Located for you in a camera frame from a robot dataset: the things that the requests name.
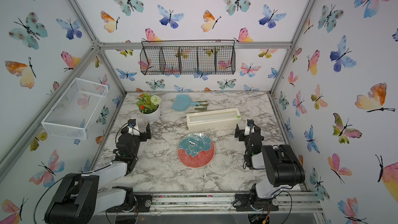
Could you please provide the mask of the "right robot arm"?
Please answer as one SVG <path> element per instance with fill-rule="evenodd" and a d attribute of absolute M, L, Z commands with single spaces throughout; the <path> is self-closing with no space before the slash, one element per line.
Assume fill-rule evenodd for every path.
<path fill-rule="evenodd" d="M 305 172 L 290 145 L 264 145 L 261 129 L 249 120 L 234 136 L 245 144 L 243 168 L 264 170 L 266 178 L 247 194 L 236 194 L 232 206 L 238 212 L 278 211 L 277 195 L 305 181 Z"/>

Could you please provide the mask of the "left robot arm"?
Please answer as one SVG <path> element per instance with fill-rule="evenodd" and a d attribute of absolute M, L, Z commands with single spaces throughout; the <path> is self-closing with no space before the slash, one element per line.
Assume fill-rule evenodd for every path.
<path fill-rule="evenodd" d="M 44 215 L 47 224 L 87 224 L 98 213 L 148 213 L 152 195 L 135 194 L 133 188 L 114 186 L 106 192 L 99 189 L 129 175 L 137 164 L 141 142 L 151 139 L 150 125 L 139 131 L 131 119 L 120 130 L 111 164 L 94 171 L 69 173 L 60 184 Z"/>

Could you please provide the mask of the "potted plant in white pot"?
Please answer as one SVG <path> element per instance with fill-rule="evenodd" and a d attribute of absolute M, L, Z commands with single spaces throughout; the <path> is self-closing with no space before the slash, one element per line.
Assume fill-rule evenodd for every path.
<path fill-rule="evenodd" d="M 149 122 L 155 122 L 160 119 L 160 105 L 161 98 L 158 95 L 143 92 L 136 98 L 136 106 Z"/>

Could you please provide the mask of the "teal hand mirror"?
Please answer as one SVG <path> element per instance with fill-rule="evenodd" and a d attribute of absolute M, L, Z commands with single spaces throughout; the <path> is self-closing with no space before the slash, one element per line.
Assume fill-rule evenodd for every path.
<path fill-rule="evenodd" d="M 200 106 L 200 102 L 192 101 L 191 98 L 186 94 L 179 94 L 176 96 L 172 104 L 172 109 L 179 112 L 183 112 L 192 106 Z"/>

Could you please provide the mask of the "white mesh wall basket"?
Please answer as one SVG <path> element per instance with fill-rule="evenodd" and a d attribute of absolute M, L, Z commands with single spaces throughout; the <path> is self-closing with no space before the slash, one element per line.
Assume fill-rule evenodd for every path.
<path fill-rule="evenodd" d="M 87 140 L 108 91 L 107 85 L 75 78 L 41 121 L 41 126 L 48 135 Z"/>

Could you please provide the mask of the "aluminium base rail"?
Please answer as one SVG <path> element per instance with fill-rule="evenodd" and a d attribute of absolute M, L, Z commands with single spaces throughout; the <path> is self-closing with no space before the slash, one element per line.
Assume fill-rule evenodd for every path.
<path fill-rule="evenodd" d="M 283 191 L 273 199 L 255 200 L 247 192 L 135 193 L 138 214 L 321 214 L 314 192 Z"/>

